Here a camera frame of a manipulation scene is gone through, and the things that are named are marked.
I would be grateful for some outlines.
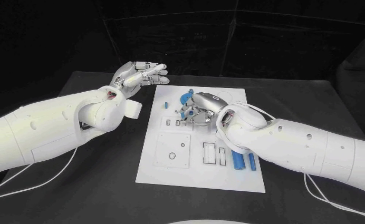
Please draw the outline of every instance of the white cable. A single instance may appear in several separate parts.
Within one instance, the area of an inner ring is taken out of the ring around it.
[[[71,161],[72,161],[72,158],[74,158],[74,156],[75,156],[77,150],[78,150],[78,148],[75,148],[75,151],[74,151],[74,154],[72,154],[72,156],[71,156],[71,159],[69,159],[69,161],[68,161],[68,163],[66,163],[64,169],[62,169],[61,172],[53,176],[53,178],[51,178],[45,183],[42,183],[41,185],[38,185],[38,186],[35,186],[35,187],[30,187],[30,188],[28,188],[28,189],[20,190],[20,191],[15,191],[15,192],[10,192],[10,193],[7,193],[7,194],[0,195],[0,198],[4,197],[4,196],[9,196],[9,195],[12,195],[12,194],[16,194],[16,193],[20,193],[20,192],[33,190],[33,189],[39,188],[41,186],[46,185],[46,184],[59,176],[59,174],[61,174],[61,173],[64,172],[64,170],[66,169],[66,167],[68,167],[68,165],[69,165],[69,163],[71,163]]]
[[[306,184],[306,176],[310,178],[312,183],[313,183],[313,185],[315,185],[315,187],[316,187],[316,189],[318,189],[318,191],[319,191],[319,193],[320,193],[320,195],[323,196],[325,199],[322,199],[320,197],[318,197],[316,195],[313,195],[313,193],[310,192],[310,189],[309,189],[307,184]],[[326,198],[325,194],[322,193],[322,190],[319,189],[318,184],[315,183],[315,181],[313,181],[310,175],[306,174],[306,173],[305,173],[305,185],[306,185],[307,192],[310,193],[310,195],[312,195],[316,199],[319,199],[320,201],[326,202],[328,204],[330,204],[332,206],[335,206],[335,207],[339,208],[341,210],[348,211],[348,212],[354,212],[354,213],[356,213],[356,214],[365,216],[365,212],[359,212],[359,211],[351,209],[349,207],[345,207],[345,206],[342,206],[341,204],[336,204],[336,203],[333,203],[333,202],[329,201],[329,199]]]
[[[255,109],[258,112],[264,113],[273,120],[276,120],[276,117],[273,117],[264,110],[261,110],[258,107],[255,107],[251,104],[245,104],[248,107],[251,107],[253,109]]]
[[[3,183],[0,183],[0,186],[3,186],[33,164],[29,164]]]

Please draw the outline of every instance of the blue object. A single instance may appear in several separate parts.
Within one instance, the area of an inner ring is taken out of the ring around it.
[[[234,158],[234,169],[244,170],[245,169],[244,155],[232,151],[232,158]]]
[[[255,157],[254,157],[254,154],[248,154],[248,157],[250,157],[250,164],[251,164],[251,170],[257,170],[257,165],[255,165]]]
[[[189,90],[189,93],[185,93],[182,96],[180,96],[180,104],[185,105],[186,101],[189,100],[189,98],[192,97],[193,95],[193,90],[191,89]]]

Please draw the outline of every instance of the table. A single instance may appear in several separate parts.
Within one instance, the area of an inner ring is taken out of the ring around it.
[[[62,89],[68,95],[110,83],[111,73],[74,72]],[[328,81],[170,76],[172,85],[244,88],[247,101],[277,118],[313,125],[349,137],[364,134]],[[143,104],[111,133],[79,147],[69,167],[42,188],[0,198],[0,223],[170,223],[224,219],[247,223],[364,223],[365,217],[315,199],[303,174],[263,159],[266,193],[136,183],[154,86],[131,98]],[[72,152],[35,164],[0,193],[48,181]],[[315,177],[328,198],[365,211],[365,192]]]

